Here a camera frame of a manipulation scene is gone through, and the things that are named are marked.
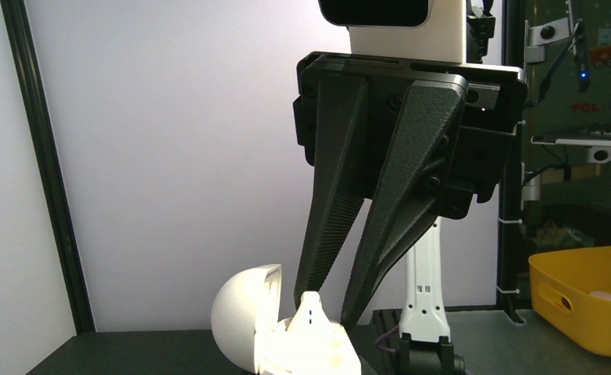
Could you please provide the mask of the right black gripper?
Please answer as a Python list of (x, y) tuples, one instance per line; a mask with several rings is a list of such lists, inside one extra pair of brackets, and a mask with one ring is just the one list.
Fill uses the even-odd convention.
[(499, 183), (527, 96), (511, 66), (312, 52), (297, 65), (297, 142), (314, 167), (320, 80), (368, 83), (363, 197), (371, 200), (341, 323), (354, 327), (388, 271), (437, 217), (460, 220)]

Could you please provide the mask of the white oval case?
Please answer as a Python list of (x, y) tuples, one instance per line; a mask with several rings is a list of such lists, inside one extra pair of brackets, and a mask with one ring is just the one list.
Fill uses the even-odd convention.
[(251, 374), (361, 374), (346, 329), (330, 320), (329, 335), (290, 334), (280, 319), (282, 267), (243, 270), (219, 289), (211, 310), (214, 341), (234, 365)]

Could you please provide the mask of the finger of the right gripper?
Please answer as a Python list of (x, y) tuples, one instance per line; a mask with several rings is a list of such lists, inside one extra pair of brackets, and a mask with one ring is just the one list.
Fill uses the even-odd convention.
[(295, 295), (323, 286), (363, 205), (363, 158), (368, 83), (330, 74), (319, 84), (313, 197)]

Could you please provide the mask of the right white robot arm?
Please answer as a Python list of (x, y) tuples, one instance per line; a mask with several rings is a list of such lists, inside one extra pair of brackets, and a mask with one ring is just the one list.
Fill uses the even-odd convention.
[(295, 298), (321, 289), (370, 201), (341, 306), (355, 326), (407, 262), (399, 374), (462, 374), (442, 298), (440, 220), (493, 195), (528, 88), (522, 69), (312, 52), (297, 65), (297, 142), (314, 169)]

